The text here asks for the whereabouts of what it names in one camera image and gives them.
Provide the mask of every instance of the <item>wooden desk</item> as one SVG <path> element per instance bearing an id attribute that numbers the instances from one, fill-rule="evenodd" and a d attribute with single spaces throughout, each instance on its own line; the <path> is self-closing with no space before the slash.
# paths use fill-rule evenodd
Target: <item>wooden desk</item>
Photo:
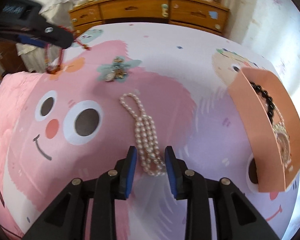
<path id="1" fill-rule="evenodd" d="M 77 33 L 114 22 L 159 22 L 222 36 L 229 9 L 206 0 L 97 0 L 69 11 Z"/>

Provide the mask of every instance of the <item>cartoon print tablecloth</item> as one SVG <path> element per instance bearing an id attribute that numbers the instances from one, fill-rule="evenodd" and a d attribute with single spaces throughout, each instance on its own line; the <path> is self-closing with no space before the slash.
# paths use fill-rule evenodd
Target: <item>cartoon print tablecloth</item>
<path id="1" fill-rule="evenodd" d="M 174 25 L 96 26 L 81 41 L 91 50 L 74 44 L 62 71 L 42 76 L 9 145 L 3 199 L 23 233 L 72 178 L 98 177 L 135 145 L 135 122 L 119 103 L 132 92 L 155 121 L 161 152 L 172 145 L 204 177 L 229 177 L 283 236 L 299 178 L 287 192 L 258 193 L 248 176 L 250 144 L 226 89 L 236 68 L 275 72 L 270 62 L 222 37 Z M 117 56 L 130 64 L 128 74 L 103 81 Z M 186 202 L 172 198 L 167 176 L 149 177 L 138 163 L 129 200 L 116 201 L 118 240 L 184 239 L 185 215 Z"/>

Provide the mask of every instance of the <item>black pupil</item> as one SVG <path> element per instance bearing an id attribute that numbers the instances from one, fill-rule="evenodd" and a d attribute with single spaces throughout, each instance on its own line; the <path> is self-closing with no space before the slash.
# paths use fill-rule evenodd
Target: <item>black pupil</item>
<path id="1" fill-rule="evenodd" d="M 47 98 L 41 106 L 41 115 L 46 116 L 47 114 L 49 114 L 53 107 L 53 104 L 54 104 L 54 99 Z"/>
<path id="2" fill-rule="evenodd" d="M 253 184 L 258 184 L 258 177 L 257 177 L 257 166 L 256 161 L 253 160 L 250 162 L 249 165 L 249 179 Z"/>
<path id="3" fill-rule="evenodd" d="M 238 67 L 236 67 L 236 66 L 234 66 L 233 69 L 234 69 L 235 71 L 237 71 L 237 72 L 240 71 L 240 69 L 239 69 Z"/>
<path id="4" fill-rule="evenodd" d="M 89 108 L 83 110 L 74 121 L 74 128 L 80 136 L 92 134 L 99 125 L 99 114 L 96 110 Z"/>

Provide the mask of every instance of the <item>red cartoon nose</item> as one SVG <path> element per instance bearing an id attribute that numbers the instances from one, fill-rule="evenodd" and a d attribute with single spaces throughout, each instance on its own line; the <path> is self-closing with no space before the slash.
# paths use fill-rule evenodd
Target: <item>red cartoon nose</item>
<path id="1" fill-rule="evenodd" d="M 50 122 L 48 122 L 46 127 L 46 137 L 48 139 L 52 139 L 56 136 L 59 129 L 59 122 L 57 119 L 52 119 Z"/>
<path id="2" fill-rule="evenodd" d="M 275 200 L 278 196 L 279 192 L 270 192 L 270 199 Z"/>

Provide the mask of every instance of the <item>black bead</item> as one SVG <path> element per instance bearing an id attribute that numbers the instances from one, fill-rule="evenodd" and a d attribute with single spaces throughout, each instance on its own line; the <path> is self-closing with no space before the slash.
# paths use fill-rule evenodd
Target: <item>black bead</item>
<path id="1" fill-rule="evenodd" d="M 272 118 L 273 115 L 274 115 L 274 113 L 273 113 L 273 111 L 272 111 L 271 109 L 268 110 L 268 113 L 267 113 L 267 114 L 268 114 L 268 117 L 269 117 L 269 118 L 270 118 L 270 117 Z"/>
<path id="2" fill-rule="evenodd" d="M 269 110 L 274 110 L 274 104 L 272 103 L 272 102 L 270 102 L 269 104 L 268 104 L 268 109 Z"/>
<path id="3" fill-rule="evenodd" d="M 255 88 L 255 91 L 257 93 L 261 92 L 262 91 L 262 87 L 260 85 L 257 85 L 256 88 Z"/>
<path id="4" fill-rule="evenodd" d="M 251 86 L 253 87 L 253 89 L 256 89 L 257 85 L 253 82 L 250 82 Z"/>
<path id="5" fill-rule="evenodd" d="M 268 97 L 268 92 L 266 90 L 263 90 L 261 95 L 262 95 L 263 98 L 267 98 Z"/>
<path id="6" fill-rule="evenodd" d="M 272 103 L 272 97 L 267 97 L 266 102 L 267 102 L 268 105 L 269 105 L 270 103 Z"/>

